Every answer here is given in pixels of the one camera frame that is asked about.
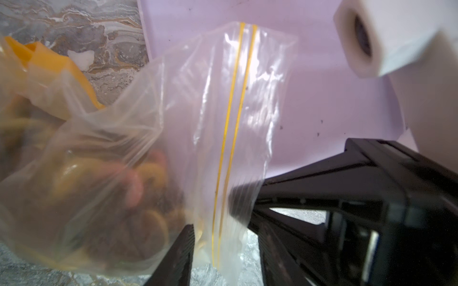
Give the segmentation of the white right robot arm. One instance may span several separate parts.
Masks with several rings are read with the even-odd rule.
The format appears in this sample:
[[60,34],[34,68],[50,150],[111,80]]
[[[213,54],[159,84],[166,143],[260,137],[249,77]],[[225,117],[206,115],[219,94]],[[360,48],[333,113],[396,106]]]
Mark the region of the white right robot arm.
[[250,215],[266,286],[458,283],[458,73],[443,34],[400,98],[415,147],[348,138],[263,183]]

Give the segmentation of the clear ziploc bag of cookies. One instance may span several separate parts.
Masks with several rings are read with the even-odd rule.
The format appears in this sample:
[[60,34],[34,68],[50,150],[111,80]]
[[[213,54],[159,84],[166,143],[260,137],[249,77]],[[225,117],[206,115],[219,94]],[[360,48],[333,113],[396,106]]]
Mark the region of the clear ziploc bag of cookies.
[[191,224],[194,266],[236,285],[297,53],[296,36],[228,23],[104,106],[69,57],[1,38],[1,241],[49,268],[144,275]]

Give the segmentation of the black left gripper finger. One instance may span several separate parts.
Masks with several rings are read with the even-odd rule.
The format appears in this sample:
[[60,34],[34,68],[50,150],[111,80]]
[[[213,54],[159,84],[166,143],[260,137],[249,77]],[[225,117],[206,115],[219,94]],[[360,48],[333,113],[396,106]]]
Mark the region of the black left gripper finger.
[[194,226],[188,224],[144,286],[189,286],[194,246]]

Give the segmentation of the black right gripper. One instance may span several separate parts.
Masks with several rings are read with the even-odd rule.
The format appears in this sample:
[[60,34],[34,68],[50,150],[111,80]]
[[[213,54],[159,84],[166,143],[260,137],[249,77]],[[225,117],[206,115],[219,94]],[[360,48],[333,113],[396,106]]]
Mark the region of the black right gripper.
[[458,283],[458,176],[399,143],[351,138],[248,188],[231,190],[229,211],[248,216],[266,286]]

